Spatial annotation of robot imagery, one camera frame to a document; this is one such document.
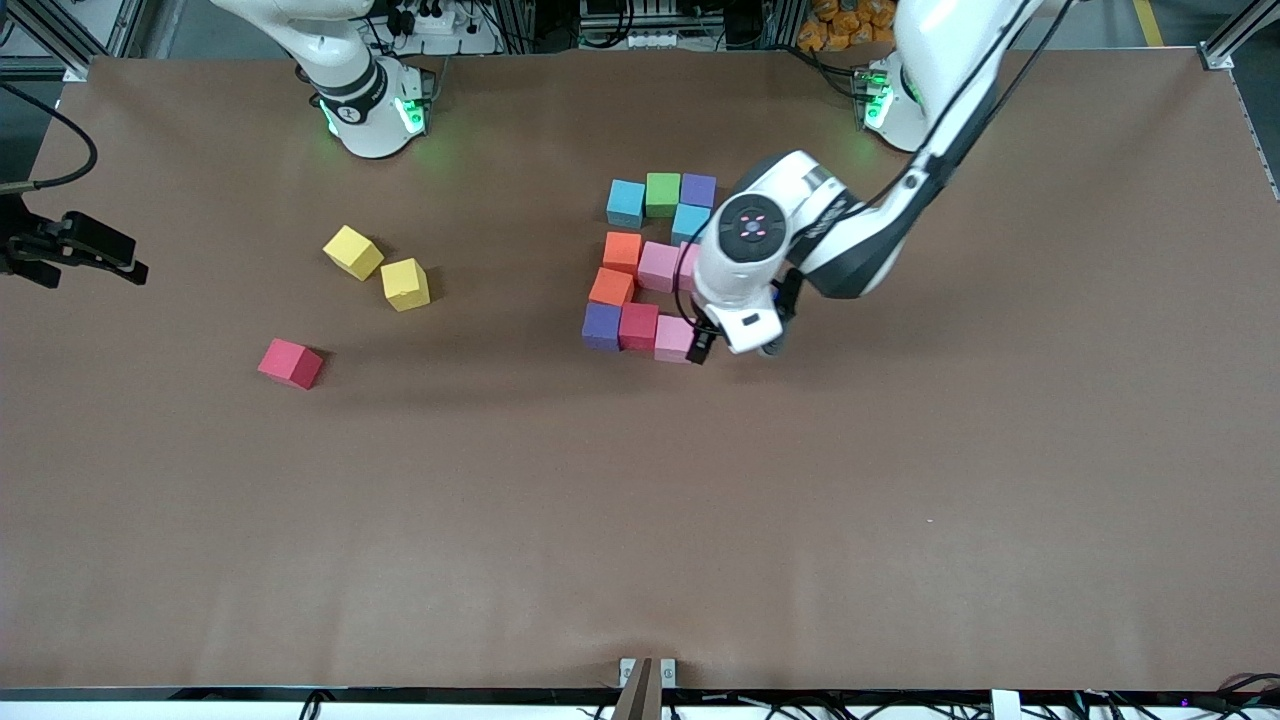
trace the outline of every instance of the green cube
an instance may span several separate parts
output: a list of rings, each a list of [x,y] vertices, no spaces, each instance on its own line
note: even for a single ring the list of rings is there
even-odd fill
[[[680,204],[680,173],[649,173],[645,182],[645,214],[650,218],[673,218]]]

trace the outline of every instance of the cyan cube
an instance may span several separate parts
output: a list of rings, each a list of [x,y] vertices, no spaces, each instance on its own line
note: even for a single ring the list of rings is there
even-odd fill
[[[694,242],[698,231],[707,224],[710,217],[712,211],[709,208],[685,205],[684,202],[676,205],[676,219],[671,224],[671,243]]]
[[[716,206],[716,178],[685,173],[680,182],[680,201],[699,208]]]
[[[644,183],[613,181],[609,187],[609,204],[604,209],[611,225],[620,228],[639,228],[644,222]]]

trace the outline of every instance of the blue cube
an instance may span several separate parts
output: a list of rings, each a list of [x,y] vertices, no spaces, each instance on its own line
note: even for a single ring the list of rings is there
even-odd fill
[[[609,188],[609,205],[604,213],[611,225],[639,228],[644,222],[644,183],[613,181],[613,187]]]
[[[698,242],[694,240],[712,217],[709,208],[696,205],[676,205],[676,220],[671,224],[671,243]]]
[[[586,318],[582,320],[582,343],[591,350],[620,352],[618,327],[621,324],[622,307],[588,302]]]

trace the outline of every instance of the red cube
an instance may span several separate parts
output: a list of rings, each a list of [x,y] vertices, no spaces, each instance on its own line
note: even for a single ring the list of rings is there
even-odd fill
[[[296,342],[275,338],[266,348],[262,361],[259,363],[257,372],[278,383],[311,389],[316,375],[320,374],[321,365],[324,365],[324,359],[314,350]]]
[[[622,322],[618,324],[618,345],[622,350],[653,352],[657,337],[657,305],[627,302],[622,306]]]

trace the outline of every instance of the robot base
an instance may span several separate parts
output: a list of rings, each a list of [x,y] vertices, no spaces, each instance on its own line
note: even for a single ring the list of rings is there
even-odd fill
[[[369,159],[394,155],[408,141],[426,135],[430,99],[435,91],[434,73],[424,73],[394,58],[378,58],[376,61],[387,72],[388,88],[362,123],[348,124],[325,110],[329,132],[352,154]]]

